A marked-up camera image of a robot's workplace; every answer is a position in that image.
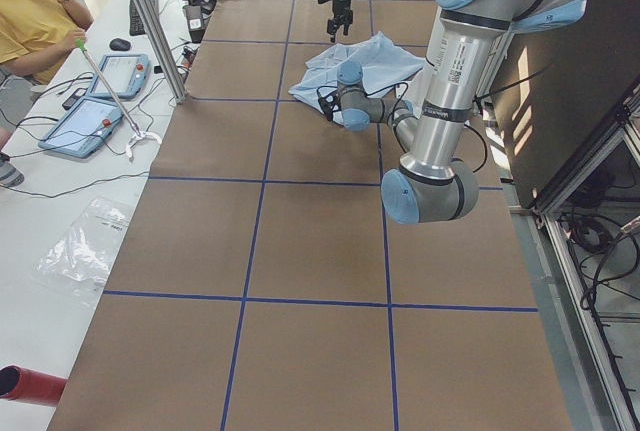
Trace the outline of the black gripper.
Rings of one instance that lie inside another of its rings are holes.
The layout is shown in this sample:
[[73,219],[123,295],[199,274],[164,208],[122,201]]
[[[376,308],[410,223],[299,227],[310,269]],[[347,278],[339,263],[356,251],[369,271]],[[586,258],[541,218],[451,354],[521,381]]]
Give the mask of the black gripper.
[[342,29],[343,36],[349,35],[349,29],[353,23],[353,10],[350,0],[332,1],[333,17],[327,21],[327,33],[331,42],[336,41],[336,33]]

